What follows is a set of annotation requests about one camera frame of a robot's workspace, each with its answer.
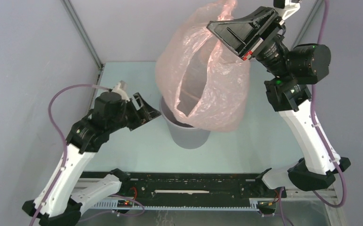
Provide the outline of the grey trash bin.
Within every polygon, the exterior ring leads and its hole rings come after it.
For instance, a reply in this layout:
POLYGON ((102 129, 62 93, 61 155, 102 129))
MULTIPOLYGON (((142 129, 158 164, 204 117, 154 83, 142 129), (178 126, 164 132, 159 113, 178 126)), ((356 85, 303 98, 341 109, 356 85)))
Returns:
POLYGON ((160 99, 160 111, 167 123, 173 141, 178 146, 184 149, 196 149, 204 145, 208 140, 210 131, 177 121, 163 97, 160 99))

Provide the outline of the pink plastic trash bag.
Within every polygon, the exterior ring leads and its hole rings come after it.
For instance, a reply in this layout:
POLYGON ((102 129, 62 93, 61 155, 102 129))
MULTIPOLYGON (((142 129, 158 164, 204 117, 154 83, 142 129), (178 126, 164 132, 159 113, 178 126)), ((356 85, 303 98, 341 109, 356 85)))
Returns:
POLYGON ((155 66, 155 80, 176 120, 217 132, 237 130, 248 99, 250 63, 234 55, 208 29, 231 20, 235 0, 198 8, 176 30, 155 66))

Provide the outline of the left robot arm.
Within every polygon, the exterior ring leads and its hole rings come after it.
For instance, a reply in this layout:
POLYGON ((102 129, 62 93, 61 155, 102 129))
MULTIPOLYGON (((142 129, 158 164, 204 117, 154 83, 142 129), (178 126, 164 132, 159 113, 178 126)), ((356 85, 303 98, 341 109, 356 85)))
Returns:
POLYGON ((113 194, 127 195, 129 177, 119 169, 81 191, 75 192, 74 187, 112 133, 122 128, 135 130, 160 114, 139 93, 132 98, 117 91, 101 93, 89 113, 72 126, 65 140, 65 152, 49 183, 36 199, 23 204, 23 210, 38 219, 41 226, 74 226, 86 210, 102 199, 113 194))

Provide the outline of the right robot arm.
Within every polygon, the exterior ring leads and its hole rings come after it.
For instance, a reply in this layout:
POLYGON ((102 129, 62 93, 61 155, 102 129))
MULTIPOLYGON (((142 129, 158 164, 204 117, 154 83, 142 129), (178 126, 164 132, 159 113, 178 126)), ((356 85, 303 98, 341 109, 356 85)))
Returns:
POLYGON ((323 44, 301 44, 288 49, 285 21, 300 9, 298 0, 276 0, 238 18, 211 21, 207 29, 242 60, 259 61, 274 78, 265 81, 266 96, 286 121, 303 157, 292 166, 262 172, 255 189, 262 197, 274 189, 294 186, 302 191, 328 188, 351 162, 331 146, 312 109, 314 85, 329 74, 331 51, 323 44))

